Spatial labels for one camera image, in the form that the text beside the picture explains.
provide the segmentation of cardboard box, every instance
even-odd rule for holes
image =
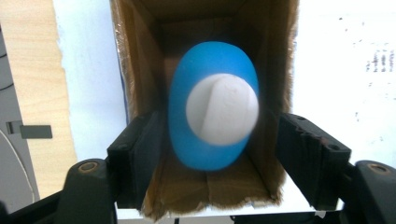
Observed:
[[[217,172],[194,171],[165,144],[143,214],[157,220],[167,212],[189,213],[209,204],[280,204],[285,172],[275,156],[277,118],[290,108],[298,1],[112,0],[111,5],[130,118],[166,108],[178,61],[201,42],[242,49],[260,82],[259,122],[238,161]]]

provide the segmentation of blue object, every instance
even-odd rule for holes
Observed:
[[[191,90],[204,78],[223,73],[241,77],[259,95],[256,71],[246,53],[222,42],[205,42],[191,48],[173,76],[168,108],[170,138],[177,157],[193,169],[214,171],[230,165],[249,138],[228,146],[214,146],[196,136],[187,121],[186,103]]]

